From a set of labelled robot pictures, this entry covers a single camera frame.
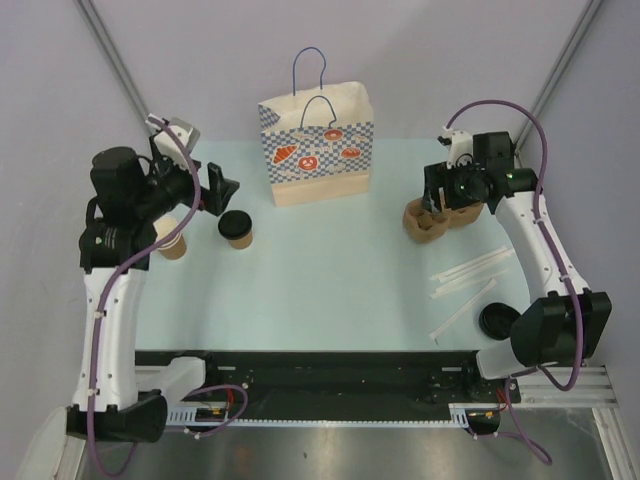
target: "blue bag handle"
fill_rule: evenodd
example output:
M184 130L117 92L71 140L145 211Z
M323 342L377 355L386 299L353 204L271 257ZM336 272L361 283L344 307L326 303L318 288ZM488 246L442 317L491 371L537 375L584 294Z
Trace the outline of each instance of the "blue bag handle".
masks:
M309 104L310 104L311 102L313 102L316 98L322 98L322 99L324 99L324 100L329 104L329 108L331 109L331 113L333 113L333 120L331 120L331 121L329 122L329 128L331 128L331 124L337 120L337 118L336 118L336 111L333 109L333 105L331 105L331 102L329 101L329 99L328 99L327 97L325 97L324 95L316 95L316 96L315 96L315 97L313 97L311 100L309 100L309 101L307 102L307 104L305 105L305 107L304 107L304 111L302 112L302 118L300 119L300 128L302 128L302 124L304 123L304 116L305 116L305 115L306 115L306 113L307 113L307 108L309 108Z
M300 50L298 52L298 55L296 55L295 60L293 61L293 96L294 97L296 96L296 63L298 61L298 57L302 55L304 52L306 52L307 50L315 50L316 52L318 52L322 57L322 61L324 62L322 71L320 72L320 90L322 90L322 76L324 75L324 71L327 69L327 59L324 57L324 53L322 53L319 48L307 47Z

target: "wall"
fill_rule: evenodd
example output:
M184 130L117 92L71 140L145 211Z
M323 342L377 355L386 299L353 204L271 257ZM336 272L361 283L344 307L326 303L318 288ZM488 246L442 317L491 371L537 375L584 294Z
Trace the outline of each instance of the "wall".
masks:
M549 137L546 196L567 252L613 315L597 352L607 365L628 430L640 447L637 366L640 177L640 3L605 2L542 117ZM535 132L525 162L538 166Z
M188 118L207 140L257 139L257 103L291 91L291 62L308 45L326 54L327 83L365 84L379 137L434 138L479 98L532 105L587 3L95 1L149 108ZM300 86L316 87L321 66L301 58ZM494 109L460 125L522 123Z
M145 137L70 1L3 2L0 106L0 478L10 479L75 388L91 158Z

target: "white table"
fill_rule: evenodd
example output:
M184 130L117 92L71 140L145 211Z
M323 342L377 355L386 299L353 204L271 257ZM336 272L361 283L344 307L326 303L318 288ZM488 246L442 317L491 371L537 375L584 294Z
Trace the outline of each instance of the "white table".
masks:
M422 195L423 167L446 158L435 140L377 141L369 193L285 208L274 206L259 143L201 141L194 157L240 181L229 209L251 215L254 243L232 249L218 234L217 219L198 213L185 231L182 259L152 254L138 350L480 349L493 342L477 324L484 305L528 306L524 275L512 256L483 272L509 269L438 344L429 337L483 287L432 299L440 284L429 278L511 246L487 208L474 224L429 245L408 237L402 214Z

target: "blue checkered paper bag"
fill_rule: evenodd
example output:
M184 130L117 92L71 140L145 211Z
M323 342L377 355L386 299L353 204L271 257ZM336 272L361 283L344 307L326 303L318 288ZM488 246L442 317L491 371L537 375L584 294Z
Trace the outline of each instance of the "blue checkered paper bag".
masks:
M296 62L324 60L320 86L296 91ZM359 82L323 85L326 59L308 47L293 62L293 93L258 104L261 140L277 206L364 193L373 152L373 107Z

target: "metal floor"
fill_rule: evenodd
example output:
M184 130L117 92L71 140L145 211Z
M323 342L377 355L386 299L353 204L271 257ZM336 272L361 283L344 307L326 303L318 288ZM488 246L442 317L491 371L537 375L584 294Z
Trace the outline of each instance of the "metal floor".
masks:
M553 456L545 467L521 442L474 442L463 430L238 427L196 441L167 434L142 445L128 479L611 479L589 409L520 411L527 433ZM503 431L514 431L508 415ZM102 447L110 469L128 448ZM103 478L85 457L80 480Z

